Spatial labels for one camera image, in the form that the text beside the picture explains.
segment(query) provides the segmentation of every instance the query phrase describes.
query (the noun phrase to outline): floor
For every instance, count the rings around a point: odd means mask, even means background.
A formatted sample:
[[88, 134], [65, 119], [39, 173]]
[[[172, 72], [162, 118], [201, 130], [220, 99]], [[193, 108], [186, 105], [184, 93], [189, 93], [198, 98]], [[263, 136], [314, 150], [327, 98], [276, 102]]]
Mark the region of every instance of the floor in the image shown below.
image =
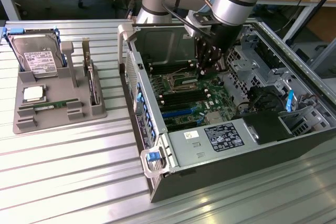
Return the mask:
[[[69, 19], [119, 19], [125, 18], [128, 0], [82, 0], [83, 7], [78, 7], [78, 0], [15, 0], [22, 20], [69, 20]], [[137, 10], [141, 7], [138, 1]], [[288, 19], [282, 14], [284, 8], [278, 8], [274, 13], [267, 11], [265, 7], [259, 8], [254, 13], [255, 17], [260, 17], [273, 30], [281, 28]], [[2, 6], [0, 6], [0, 25], [3, 26], [7, 16]], [[283, 37], [288, 29], [279, 32]], [[295, 42], [311, 42], [320, 39], [305, 28]]]

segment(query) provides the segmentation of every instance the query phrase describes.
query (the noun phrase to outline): aluminum extrusion table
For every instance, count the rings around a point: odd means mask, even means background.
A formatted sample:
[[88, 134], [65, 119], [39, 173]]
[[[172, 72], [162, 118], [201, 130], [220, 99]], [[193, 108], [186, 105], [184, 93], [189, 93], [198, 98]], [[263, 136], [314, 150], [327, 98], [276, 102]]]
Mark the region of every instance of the aluminum extrusion table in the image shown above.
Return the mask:
[[150, 203], [117, 70], [117, 26], [124, 21], [7, 23], [8, 29], [56, 25], [63, 41], [73, 41], [75, 63], [82, 61], [82, 37], [89, 37], [108, 116], [14, 135], [18, 63], [2, 39], [0, 223], [336, 223], [336, 141], [297, 160]]

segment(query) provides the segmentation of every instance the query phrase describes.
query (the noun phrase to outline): motherboard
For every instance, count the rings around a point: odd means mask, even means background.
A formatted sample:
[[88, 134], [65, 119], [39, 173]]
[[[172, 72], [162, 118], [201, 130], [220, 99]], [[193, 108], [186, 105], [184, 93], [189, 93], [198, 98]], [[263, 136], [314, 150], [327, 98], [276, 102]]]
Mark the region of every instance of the motherboard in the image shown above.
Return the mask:
[[170, 132], [231, 120], [233, 98], [216, 73], [197, 79], [194, 70], [150, 74], [162, 117]]

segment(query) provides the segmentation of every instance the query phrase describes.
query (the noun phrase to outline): green circuit board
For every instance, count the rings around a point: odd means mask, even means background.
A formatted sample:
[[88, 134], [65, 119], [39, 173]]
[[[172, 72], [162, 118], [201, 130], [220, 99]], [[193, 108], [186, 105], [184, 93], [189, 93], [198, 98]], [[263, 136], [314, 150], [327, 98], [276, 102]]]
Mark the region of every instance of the green circuit board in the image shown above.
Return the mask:
[[[165, 95], [204, 89], [207, 89], [211, 95], [204, 101], [188, 103], [189, 107], [194, 111], [192, 114], [164, 119], [169, 131], [174, 131], [177, 125], [188, 123], [193, 124], [197, 122], [197, 125], [194, 125], [196, 127], [209, 125], [212, 122], [229, 121], [236, 113], [236, 106], [216, 73], [208, 74], [200, 80], [195, 81], [194, 79], [195, 77], [192, 72], [150, 76], [150, 82], [156, 97], [159, 97], [160, 94]], [[208, 118], [213, 118], [214, 115], [216, 117], [214, 121], [209, 121]]]

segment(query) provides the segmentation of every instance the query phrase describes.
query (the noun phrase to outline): hard drive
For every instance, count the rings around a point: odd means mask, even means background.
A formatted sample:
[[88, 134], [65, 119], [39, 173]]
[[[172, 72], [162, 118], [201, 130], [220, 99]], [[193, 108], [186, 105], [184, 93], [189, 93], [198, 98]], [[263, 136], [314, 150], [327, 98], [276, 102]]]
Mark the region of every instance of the hard drive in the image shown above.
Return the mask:
[[57, 76], [57, 68], [66, 66], [56, 29], [12, 29], [6, 39], [21, 71], [31, 71], [36, 78]]

